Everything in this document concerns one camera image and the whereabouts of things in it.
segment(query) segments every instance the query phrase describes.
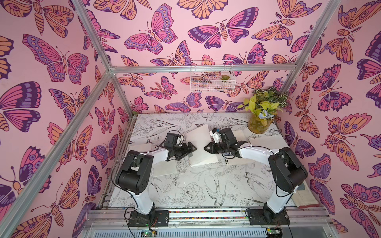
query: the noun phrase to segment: butterfly wing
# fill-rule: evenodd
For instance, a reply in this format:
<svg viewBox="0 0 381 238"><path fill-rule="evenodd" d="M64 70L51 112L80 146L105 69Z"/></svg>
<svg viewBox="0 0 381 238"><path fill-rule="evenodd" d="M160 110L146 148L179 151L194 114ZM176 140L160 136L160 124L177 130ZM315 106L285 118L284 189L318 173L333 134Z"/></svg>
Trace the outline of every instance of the butterfly wing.
<svg viewBox="0 0 381 238"><path fill-rule="evenodd" d="M365 231L367 232L368 236L371 238L378 238L377 230L375 226L373 225L372 221L369 219L369 217L360 209L354 208L351 210L351 217L353 220L355 220L358 224L363 226Z"/></svg>
<svg viewBox="0 0 381 238"><path fill-rule="evenodd" d="M89 125L86 127L82 133L77 138L77 143L75 147L75 154L74 157L77 160L85 160L85 156L87 154L87 146L90 143L91 136L93 135L93 126Z"/></svg>
<svg viewBox="0 0 381 238"><path fill-rule="evenodd" d="M50 25L50 28L60 37L67 36L67 26L74 18L72 10L65 6L45 6L42 8L46 21Z"/></svg>
<svg viewBox="0 0 381 238"><path fill-rule="evenodd" d="M11 238L38 237L47 238L51 227L50 212L33 217L20 225L13 232Z"/></svg>
<svg viewBox="0 0 381 238"><path fill-rule="evenodd" d="M307 42L309 35L303 35L295 40L294 44L291 46L290 52L297 52L303 49L304 44Z"/></svg>
<svg viewBox="0 0 381 238"><path fill-rule="evenodd" d="M67 182L61 198L58 201L58 205L62 209L70 209L74 207L79 200L80 191L78 190L79 180L81 179L81 168L77 169L69 181Z"/></svg>
<svg viewBox="0 0 381 238"><path fill-rule="evenodd" d="M86 66L89 63L89 58L84 54L75 53L68 57L67 70L72 83L81 84L81 73L86 72Z"/></svg>
<svg viewBox="0 0 381 238"><path fill-rule="evenodd" d="M118 143L118 135L115 134L109 143L109 158L110 160L113 160L115 158L115 149L117 147Z"/></svg>
<svg viewBox="0 0 381 238"><path fill-rule="evenodd" d="M265 77L267 76L267 74L269 74L268 70L262 70L261 72L254 75L254 77L249 79L249 81L247 81L246 85L252 89L259 89L259 88L263 87L263 85L264 85L263 81L264 81Z"/></svg>

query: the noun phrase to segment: white wire basket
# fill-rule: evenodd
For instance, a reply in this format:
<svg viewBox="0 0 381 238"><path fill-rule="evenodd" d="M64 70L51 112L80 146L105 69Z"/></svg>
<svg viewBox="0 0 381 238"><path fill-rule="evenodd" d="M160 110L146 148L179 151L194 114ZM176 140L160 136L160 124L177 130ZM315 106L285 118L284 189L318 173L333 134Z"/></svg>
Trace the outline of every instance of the white wire basket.
<svg viewBox="0 0 381 238"><path fill-rule="evenodd" d="M216 68L214 61L221 63L221 65L218 65ZM234 91L236 79L234 71L232 71L232 65L224 65L224 62L224 60L192 61L192 65L190 67L190 91L193 92L199 90L201 92L223 93L231 93ZM211 66L210 70L207 68L205 69L205 66L208 65Z"/></svg>

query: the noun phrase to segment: bird drawing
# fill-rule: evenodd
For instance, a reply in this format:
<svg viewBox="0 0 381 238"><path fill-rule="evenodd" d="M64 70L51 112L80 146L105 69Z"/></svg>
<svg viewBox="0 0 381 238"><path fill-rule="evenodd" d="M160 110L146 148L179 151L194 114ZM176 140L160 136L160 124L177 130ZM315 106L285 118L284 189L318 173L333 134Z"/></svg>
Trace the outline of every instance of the bird drawing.
<svg viewBox="0 0 381 238"><path fill-rule="evenodd" d="M208 186L207 186L207 183L204 179L204 182L205 182L205 186L207 188L207 192L209 194L209 197L210 198L214 198L216 201L215 201L215 206L222 206L222 204L224 204L225 202L225 196L226 196L226 185L225 185L225 191L224 191L224 194L222 194L220 192L220 189L219 189L219 181L218 181L218 178L217 178L217 182L216 180L214 179L214 182L216 184L216 191L213 192Z"/></svg>
<svg viewBox="0 0 381 238"><path fill-rule="evenodd" d="M265 190L267 189L267 187L258 180L258 178L264 180L261 176L246 172L246 174L244 174L243 177L247 178L247 184L258 197L262 198L262 200L265 198L269 198L268 193Z"/></svg>

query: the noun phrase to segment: butterfly illustration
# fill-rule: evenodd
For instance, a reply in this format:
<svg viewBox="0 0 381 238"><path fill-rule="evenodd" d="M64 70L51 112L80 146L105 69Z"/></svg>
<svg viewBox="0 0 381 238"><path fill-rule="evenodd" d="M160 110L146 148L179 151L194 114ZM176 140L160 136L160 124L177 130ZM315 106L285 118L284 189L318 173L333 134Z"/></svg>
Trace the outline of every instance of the butterfly illustration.
<svg viewBox="0 0 381 238"><path fill-rule="evenodd" d="M57 225L60 227L64 226L64 216L61 209L71 209L75 205L77 205L79 198L80 198L80 191L78 190L79 187L79 181L81 179L81 169L77 169L73 175L70 177L69 181L67 182L64 191L62 192L62 195L58 201L58 204L56 204L56 200L50 205L50 206L39 206L40 207L46 207L51 208L50 212L41 214L37 217L33 217L32 219L29 219L21 224L19 224L16 227L16 230L12 234L11 238L21 238L21 237L47 237L49 235L49 231L51 228L51 220L54 216L54 220L56 221Z"/></svg>
<svg viewBox="0 0 381 238"><path fill-rule="evenodd" d="M124 64L127 67L138 67L139 64L133 60L130 59L127 56L121 55L120 56L124 62ZM142 90L142 92L145 91L144 85L138 81L142 80L143 78L141 76L151 76L154 75L155 73L125 73L123 76L125 77L120 77L118 78L118 81L121 85L130 85L131 87L138 87Z"/></svg>
<svg viewBox="0 0 381 238"><path fill-rule="evenodd" d="M220 109L226 109L225 112L236 112L237 110L241 111L245 108L237 108L239 105L243 104L243 102L231 102L227 100L224 101L221 98L215 96L206 96L205 100L207 101L207 104L210 105L208 108L213 109L215 112L219 111Z"/></svg>
<svg viewBox="0 0 381 238"><path fill-rule="evenodd" d="M24 34L22 42L34 53L34 58L38 62L47 65L46 68L52 82L63 82L65 75L69 74L72 83L81 84L81 73L86 72L86 66L89 64L86 55L74 53L66 58L66 54L61 53L61 58L51 45L28 34Z"/></svg>
<svg viewBox="0 0 381 238"><path fill-rule="evenodd" d="M115 149L117 147L118 143L118 135L115 134L111 141L109 141L109 144L105 146L98 145L91 149L91 157L95 158L95 161L100 161L102 168L104 168L107 165L107 160L113 160L115 158Z"/></svg>
<svg viewBox="0 0 381 238"><path fill-rule="evenodd" d="M261 43L256 43L250 50L247 55L245 51L245 57L242 57L241 54L238 54L242 59L232 55L232 54L224 54L222 60L224 60L224 64L264 64L264 57L266 56L267 51L263 48L264 45ZM234 75L238 76L242 73L242 71L235 71Z"/></svg>
<svg viewBox="0 0 381 238"><path fill-rule="evenodd" d="M270 26L266 29L263 29L251 37L253 39L257 40L287 40L287 45L291 45L292 42L292 33L291 31L285 27L285 26L293 26L295 25L295 22L291 19L287 18L301 18L303 16L307 16L314 11L316 11L320 6L321 3L316 4L315 6L308 8L306 7L306 4L303 1L300 1L296 3L296 0L278 0L278 6L279 10L282 13L282 15L285 17L282 19L282 16L276 12L275 16L277 17L276 21L270 22L270 25L278 24L275 26Z"/></svg>
<svg viewBox="0 0 381 238"><path fill-rule="evenodd" d="M163 50L163 45L160 42L163 41L169 44L177 39L177 36L170 28L174 21L171 17L171 10L172 8L165 3L161 5L152 16L152 30L148 29L148 34L139 33L130 36L124 42L124 46L127 49L136 49L138 51L148 50L158 55Z"/></svg>
<svg viewBox="0 0 381 238"><path fill-rule="evenodd" d="M118 113L120 115L120 121L122 123L128 122L130 120L130 117L129 117L127 111L124 110L123 108L118 107Z"/></svg>
<svg viewBox="0 0 381 238"><path fill-rule="evenodd" d="M130 103L131 103L131 110L133 112L142 113L144 110L148 110L149 108L148 104L144 103L143 98L141 96L135 98L134 103L132 103L131 101Z"/></svg>
<svg viewBox="0 0 381 238"><path fill-rule="evenodd" d="M346 199L340 198L341 204L351 210L351 217L364 228L369 237L378 238L377 230L365 211L376 224L380 224L380 220L373 214L373 212L380 212L380 206L364 203L375 203L381 200L381 188L377 186L368 188L357 183L353 184L353 188L349 184L342 184L341 188L347 193L344 194Z"/></svg>
<svg viewBox="0 0 381 238"><path fill-rule="evenodd" d="M161 106L156 105L156 104L155 104L155 112L156 113L168 113L168 112L164 111L164 109Z"/></svg>
<svg viewBox="0 0 381 238"><path fill-rule="evenodd" d="M289 115L291 115L291 113L292 113L292 106L291 106L292 97L291 97L291 94L295 91L296 86L297 86L297 84L295 82L288 89L287 106L285 107L285 110L286 110L286 112L288 112Z"/></svg>
<svg viewBox="0 0 381 238"><path fill-rule="evenodd" d="M224 92L224 93L227 93L227 96L228 97L236 97L238 96L238 94L241 92L241 88L242 88L242 91L246 94L246 95L249 95L249 88L251 89L259 89L261 87L263 87L264 85L264 79L265 77L267 76L267 74L269 73L268 70L263 70L259 73L257 73L256 75L254 75L251 79L249 79L249 81L247 81L247 83L245 84L245 81L247 79L247 77L251 76L251 74L249 74L243 83L241 83L239 86L236 85L234 87L234 91L230 92L230 93L227 93L230 91L230 89L226 90L224 89L222 86L217 86L216 89L220 92Z"/></svg>
<svg viewBox="0 0 381 238"><path fill-rule="evenodd" d="M83 105L86 98L90 95L90 86L85 86L80 91L78 97L77 94L74 96L72 93L71 95L73 97L70 97L68 94L54 88L50 88L49 92L56 101L57 106L64 110L64 115L67 119L68 125Z"/></svg>
<svg viewBox="0 0 381 238"><path fill-rule="evenodd" d="M108 39L119 39L120 36L118 36L115 33L110 32L109 30L102 29L101 25L99 24L98 20L95 18L94 13L92 11L87 10L87 14L90 17L91 23L94 26L94 29L95 29L98 37L99 37L99 40L100 40L100 42L101 42L101 44L103 46L103 49L105 51L108 51L108 52L118 53L118 51L116 49L112 48L111 46L109 46L108 44L105 43L105 42L107 42L107 40L105 38L108 38ZM78 16L78 20L81 23L83 32L85 33L85 37L83 39L83 49L87 50L90 45L93 48L94 47L93 43L91 42L89 34L87 33L87 30L84 27L84 25L83 25L81 19L79 18L79 16ZM94 59L95 59L95 61L97 61L97 59L98 59L98 52L96 52L95 49L94 49Z"/></svg>
<svg viewBox="0 0 381 238"><path fill-rule="evenodd" d="M46 21L54 33L60 37L66 37L68 32L65 26L68 26L68 24L73 20L73 11L67 7L58 5L42 7L40 5L41 2L42 1L39 0L35 0L34 2L31 0L1 0L0 4L8 13L20 18L28 16L32 11L33 5L33 9L36 11L34 13L34 19L37 29L41 35L44 32L45 22L42 16L42 14L44 14Z"/></svg>
<svg viewBox="0 0 381 238"><path fill-rule="evenodd" d="M215 65L215 62L209 55L203 55L201 60L201 65ZM220 77L221 77L220 71L195 72L192 77L192 79L195 80L195 82L193 82L194 83L193 85L209 88L209 86L211 85L210 80L214 78L220 78ZM180 79L180 82L185 83L186 85L190 85L191 77L182 78Z"/></svg>
<svg viewBox="0 0 381 238"><path fill-rule="evenodd" d="M348 142L348 137L355 137L347 135L363 128L372 119L372 116L366 113L361 115L356 113L355 115L351 114L346 116L343 119L335 117L330 120L327 116L325 118L328 120L328 130L331 134L327 136L325 143L321 144L321 146L326 145L331 152L336 153L336 156L339 157L346 166L358 171L359 164L357 163L357 159L345 141Z"/></svg>
<svg viewBox="0 0 381 238"><path fill-rule="evenodd" d="M0 48L0 79L2 79L8 78L8 74L12 72L11 65L3 57L13 50L13 40L0 36Z"/></svg>
<svg viewBox="0 0 381 238"><path fill-rule="evenodd" d="M37 111L20 108L38 108L40 101L41 88L37 82L20 83L7 90L0 97L0 109L4 110L0 113L0 129L9 131L8 119L20 131L28 132L30 125L41 116Z"/></svg>
<svg viewBox="0 0 381 238"><path fill-rule="evenodd" d="M248 36L249 31L240 27L250 28L257 19L257 15L257 7L247 8L233 16L226 25L223 23L226 20L223 20L222 22L216 22L216 24L219 23L219 27L211 25L198 26L190 29L188 35L201 44L207 40L204 44L206 49L220 48L221 37L227 40L227 35L229 35L230 39L237 43L242 37Z"/></svg>
<svg viewBox="0 0 381 238"><path fill-rule="evenodd" d="M336 229L337 233L346 233L346 232L348 232L348 228L343 226L343 224L341 224L337 220L331 218L331 221L332 221L332 224L335 226L335 229Z"/></svg>
<svg viewBox="0 0 381 238"><path fill-rule="evenodd" d="M298 55L294 55L291 57L287 56L286 55L286 58L284 58L283 56L281 56L280 54L275 54L272 56L272 62L274 64L295 64L296 60L298 59Z"/></svg>
<svg viewBox="0 0 381 238"><path fill-rule="evenodd" d="M278 91L280 91L284 83L284 81L282 81L282 78L283 77L276 78L274 82L272 83L272 86L275 87Z"/></svg>
<svg viewBox="0 0 381 238"><path fill-rule="evenodd" d="M167 110L180 111L180 112L190 112L191 107L199 108L202 106L200 103L201 91L196 90L191 92L186 99L183 99L182 102L173 102L165 106Z"/></svg>
<svg viewBox="0 0 381 238"><path fill-rule="evenodd" d="M369 140L368 145L372 146L377 150L381 150L381 135L368 136L365 134L360 134L360 136L363 136ZM374 157L381 158L381 155L374 155ZM381 176L381 163L378 163L375 166L373 166L373 169L375 172L372 175L368 175L368 178Z"/></svg>
<svg viewBox="0 0 381 238"><path fill-rule="evenodd" d="M365 55L375 59L377 62L370 59L361 59L357 62L357 68L360 70L357 79L363 80L365 78L374 77L370 84L381 82L381 55L379 49L381 47L381 32L375 35L374 39L370 42ZM366 97L375 101L375 106L381 108L381 83L376 85L370 91L367 92Z"/></svg>
<svg viewBox="0 0 381 238"><path fill-rule="evenodd" d="M294 131L294 128L292 128L292 125L285 121L285 139L287 142L287 145L295 147L295 154L299 155L301 159L306 157L313 156L316 153L315 148L307 141L299 139L299 135Z"/></svg>
<svg viewBox="0 0 381 238"><path fill-rule="evenodd" d="M348 39L352 42L355 41L355 38L351 33L355 33L360 30L362 27L357 27L362 24L364 21L371 18L379 10L381 10L381 1L373 1L364 4L358 11L357 8L350 9L347 13L343 10L343 5L340 6L338 12L338 21L339 23L347 28L348 30L352 29L349 32L346 29L340 29L336 33L343 37L331 40L323 46L320 50L320 54L325 50L329 50L331 54L336 53L336 58L343 63L352 64L353 63L353 51Z"/></svg>
<svg viewBox="0 0 381 238"><path fill-rule="evenodd" d="M170 96L173 94L177 94L177 91L174 89L174 85L171 84L168 80L167 77L162 76L161 79L161 86L159 83L156 83L157 88L150 87L150 89L155 90L151 92L144 93L144 95L149 96L149 97L155 97L158 99L161 99L164 97L164 99L171 99Z"/></svg>
<svg viewBox="0 0 381 238"><path fill-rule="evenodd" d="M216 10L223 10L228 0L179 0L177 5L186 10L192 9L192 15L200 20L209 19L210 14Z"/></svg>
<svg viewBox="0 0 381 238"><path fill-rule="evenodd" d="M93 210L96 207L96 204L92 201L96 198L95 194L101 191L101 183L102 177L99 177L98 169L94 165L91 166L89 176L87 177L87 196L85 194L85 199L83 201L83 203L86 203L79 212L77 221L74 225L72 238L77 238L79 236L87 221L87 214L89 214L90 210Z"/></svg>
<svg viewBox="0 0 381 238"><path fill-rule="evenodd" d="M324 153L322 157L317 158L316 163L308 163L310 175L314 178L310 180L311 190L319 195L320 202L327 208L329 214L335 215L335 203L332 195L327 188L325 179L331 172L331 157Z"/></svg>
<svg viewBox="0 0 381 238"><path fill-rule="evenodd" d="M317 105L320 111L327 112L333 109L338 112L343 106L348 106L352 100L352 97L346 93L332 91L341 88L333 88L336 85L333 83L340 73L340 68L340 64L334 64L332 68L324 69L323 76L320 76L313 84L314 91L324 90L319 94L319 97L324 96Z"/></svg>
<svg viewBox="0 0 381 238"><path fill-rule="evenodd" d="M311 34L313 29L314 29L314 26L311 25L310 29L304 31L303 33L304 34ZM325 36L324 32L325 32L326 29L327 29L327 27L323 30L322 35L321 35L322 37ZM303 36L299 37L298 39L296 39L295 42L293 43L293 45L291 46L290 52L295 53L295 52L297 52L299 50L302 50L303 47L304 47L304 44L307 42L307 39L308 39L309 36L310 35L303 35ZM311 57L312 58L314 58L317 55L317 53L319 53L319 50L320 50L321 47L322 47L322 38L319 37L319 39L317 40L314 48L311 51Z"/></svg>
<svg viewBox="0 0 381 238"><path fill-rule="evenodd" d="M64 130L59 127L58 125L50 122L48 129L48 137L50 139L50 143L54 145L58 138L61 136L61 134L64 132ZM85 156L87 154L87 146L90 143L91 136L93 135L93 127L92 125L87 126L81 134L78 136L75 136L74 139L72 139L71 142L69 142L69 145L66 147L64 153L61 155L61 158L59 159L59 166L56 169L56 171L59 171L59 168L62 165L65 165L66 163L70 162L73 157L75 157L76 160L83 160L86 163Z"/></svg>
<svg viewBox="0 0 381 238"><path fill-rule="evenodd" d="M302 132L310 133L311 135L315 136L316 138L320 137L320 132L317 129L317 126L315 125L314 121L310 118L309 115L312 115L309 113L309 110L307 108L308 105L308 99L309 99L309 92L310 92L310 84L306 83L306 85L303 88L303 91L301 92L300 96L298 95L295 99L295 105L297 108L301 109L301 111L297 112L295 114L296 117L302 117L299 122L299 129Z"/></svg>
<svg viewBox="0 0 381 238"><path fill-rule="evenodd" d="M37 171L42 161L44 161L45 156L40 154L40 149L36 147L29 146L25 151L24 156L21 159L20 169L19 169L19 180L16 180L16 174L14 172L14 167L11 166L13 171L13 180L7 180L3 176L0 176L0 179L3 179L7 182L12 182L12 187L17 194L20 194L24 187L27 185L29 180L32 178L34 173ZM50 187L50 178L47 178L45 184L40 189L39 193L43 193L46 189ZM16 200L14 191L10 186L0 184L0 221L5 216L6 212L10 209L13 202Z"/></svg>
<svg viewBox="0 0 381 238"><path fill-rule="evenodd" d="M124 136L124 130L118 125L118 133L119 133L119 140L122 142L123 136Z"/></svg>
<svg viewBox="0 0 381 238"><path fill-rule="evenodd" d="M114 125L115 109L110 113L110 109L107 110L103 108L103 113L97 107L95 107L95 114L98 117L98 125L101 127L102 133L105 134L106 131L111 133L112 125Z"/></svg>
<svg viewBox="0 0 381 238"><path fill-rule="evenodd" d="M312 64L311 62L308 62L307 60L304 62L302 69L300 70L299 76L302 76L302 82L306 81L308 79L308 76L313 75L319 70L319 66L317 65L309 65Z"/></svg>
<svg viewBox="0 0 381 238"><path fill-rule="evenodd" d="M148 0L137 0L142 6L152 10ZM94 2L94 7L101 11L120 13L120 17L126 20L132 20L136 16L136 5L134 0L120 0L120 1L110 1L110 0L96 0Z"/></svg>

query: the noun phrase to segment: black mounting plate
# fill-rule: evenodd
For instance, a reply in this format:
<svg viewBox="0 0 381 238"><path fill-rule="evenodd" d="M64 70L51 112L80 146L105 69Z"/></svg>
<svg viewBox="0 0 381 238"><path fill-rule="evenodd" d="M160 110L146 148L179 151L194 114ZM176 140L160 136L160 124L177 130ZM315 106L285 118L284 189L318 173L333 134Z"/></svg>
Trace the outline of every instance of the black mounting plate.
<svg viewBox="0 0 381 238"><path fill-rule="evenodd" d="M156 218L157 222L155 227L167 227L169 221L169 211L156 211L154 220L156 220ZM144 224L138 220L137 211L131 212L130 219L128 221L129 227L148 227L149 225L150 224Z"/></svg>
<svg viewBox="0 0 381 238"><path fill-rule="evenodd" d="M283 211L278 219L271 223L264 220L263 209L247 209L246 214L249 217L250 225L278 225L278 222L280 225L290 224L286 211Z"/></svg>

